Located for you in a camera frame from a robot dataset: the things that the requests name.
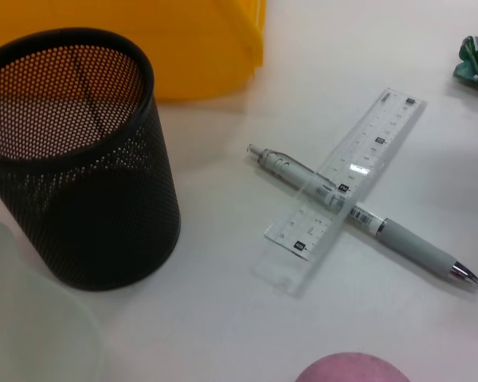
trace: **yellow bin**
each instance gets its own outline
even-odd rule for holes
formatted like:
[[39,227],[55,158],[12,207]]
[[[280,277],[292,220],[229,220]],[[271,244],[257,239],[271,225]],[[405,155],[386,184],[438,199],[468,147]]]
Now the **yellow bin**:
[[0,46],[70,26],[108,29],[149,56],[160,100],[239,88],[262,65],[266,0],[0,0]]

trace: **white desk surface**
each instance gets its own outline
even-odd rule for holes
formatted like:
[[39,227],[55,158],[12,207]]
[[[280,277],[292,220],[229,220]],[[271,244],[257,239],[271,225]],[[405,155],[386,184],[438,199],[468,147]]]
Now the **white desk surface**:
[[[478,380],[478,294],[345,228],[301,299],[250,272],[293,194],[249,143],[320,164],[387,87],[429,102],[366,199],[478,274],[478,92],[451,77],[478,0],[272,0],[265,64],[223,99],[159,107],[182,214],[173,255],[107,293],[75,291],[102,325],[106,382],[293,382],[338,352],[413,382]],[[0,220],[47,273],[0,202]]]

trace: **transparent ruler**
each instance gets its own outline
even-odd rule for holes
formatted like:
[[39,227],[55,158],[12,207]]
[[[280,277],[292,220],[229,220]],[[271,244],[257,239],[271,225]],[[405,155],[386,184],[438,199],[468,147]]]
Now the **transparent ruler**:
[[[272,245],[255,273],[286,293],[301,291],[347,214],[356,213],[352,210],[356,201],[393,157],[425,105],[412,96],[385,90],[298,192],[290,211],[268,228],[265,236]],[[316,193],[321,197],[318,201],[308,196]]]

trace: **translucent container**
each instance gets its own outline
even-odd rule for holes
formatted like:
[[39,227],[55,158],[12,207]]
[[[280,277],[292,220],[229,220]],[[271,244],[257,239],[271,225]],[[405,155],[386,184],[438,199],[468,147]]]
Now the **translucent container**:
[[0,46],[41,30],[88,26],[148,55],[158,100],[239,88],[262,65],[266,0],[1,0]]
[[92,316],[22,264],[0,224],[0,382],[95,382],[102,360]]

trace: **black mesh pen holder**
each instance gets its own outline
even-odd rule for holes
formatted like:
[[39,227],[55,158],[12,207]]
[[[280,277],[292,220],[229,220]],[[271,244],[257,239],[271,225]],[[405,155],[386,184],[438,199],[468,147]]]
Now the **black mesh pen holder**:
[[143,52],[114,33],[59,29],[0,48],[0,197],[73,287],[133,283],[177,241],[153,87]]

